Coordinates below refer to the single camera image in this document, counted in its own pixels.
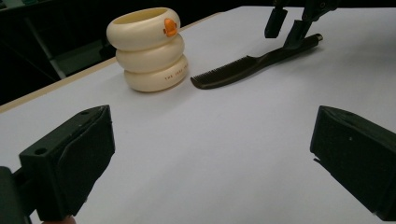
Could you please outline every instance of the black comb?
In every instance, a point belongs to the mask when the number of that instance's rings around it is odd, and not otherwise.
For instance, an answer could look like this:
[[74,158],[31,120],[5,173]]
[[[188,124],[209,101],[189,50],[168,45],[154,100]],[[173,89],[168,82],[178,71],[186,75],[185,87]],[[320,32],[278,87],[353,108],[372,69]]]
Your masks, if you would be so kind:
[[281,48],[268,52],[261,57],[246,56],[222,67],[191,77],[191,82],[196,88],[202,90],[222,87],[248,77],[266,66],[312,49],[322,39],[323,37],[320,34],[311,35],[305,38],[303,44],[297,49]]

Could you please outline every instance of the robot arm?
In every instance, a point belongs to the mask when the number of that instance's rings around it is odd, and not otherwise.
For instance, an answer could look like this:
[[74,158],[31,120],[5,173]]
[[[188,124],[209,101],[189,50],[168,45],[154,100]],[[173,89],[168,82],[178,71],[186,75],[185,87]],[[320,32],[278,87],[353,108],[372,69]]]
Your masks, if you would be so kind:
[[[297,49],[303,43],[313,21],[317,21],[322,15],[338,8],[341,0],[306,0],[302,19],[294,21],[293,26],[286,38],[283,49]],[[277,38],[283,21],[288,11],[283,7],[289,4],[290,0],[275,0],[274,9],[265,27],[266,38]]]

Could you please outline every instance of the cream plastic ring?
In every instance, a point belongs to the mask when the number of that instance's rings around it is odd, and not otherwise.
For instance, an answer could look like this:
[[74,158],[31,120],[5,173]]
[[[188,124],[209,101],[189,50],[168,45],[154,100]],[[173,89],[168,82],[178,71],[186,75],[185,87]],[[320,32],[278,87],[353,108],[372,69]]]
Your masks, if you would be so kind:
[[161,91],[180,82],[186,76],[188,69],[187,58],[181,55],[172,66],[152,73],[131,73],[124,71],[128,85],[136,91]]
[[179,29],[180,18],[173,9],[154,7],[116,18],[107,26],[106,35],[116,49],[141,50],[170,41]]
[[177,35],[169,43],[154,49],[123,51],[117,49],[116,59],[122,68],[134,73],[147,73],[169,67],[183,54],[184,41]]

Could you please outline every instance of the white table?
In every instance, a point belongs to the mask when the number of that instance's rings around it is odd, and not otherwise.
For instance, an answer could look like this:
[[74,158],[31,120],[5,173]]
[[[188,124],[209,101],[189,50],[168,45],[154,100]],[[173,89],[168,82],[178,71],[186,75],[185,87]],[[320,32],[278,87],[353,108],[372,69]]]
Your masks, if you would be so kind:
[[[190,62],[173,89],[131,90],[110,63],[0,114],[0,164],[77,112],[110,105],[116,154],[79,224],[318,224],[382,221],[309,151],[320,105],[396,131],[396,8],[337,9],[315,22],[315,50],[223,88],[190,77],[283,45],[302,8],[286,8],[265,39],[271,7],[238,7],[181,32]],[[39,223],[35,214],[34,223]]]

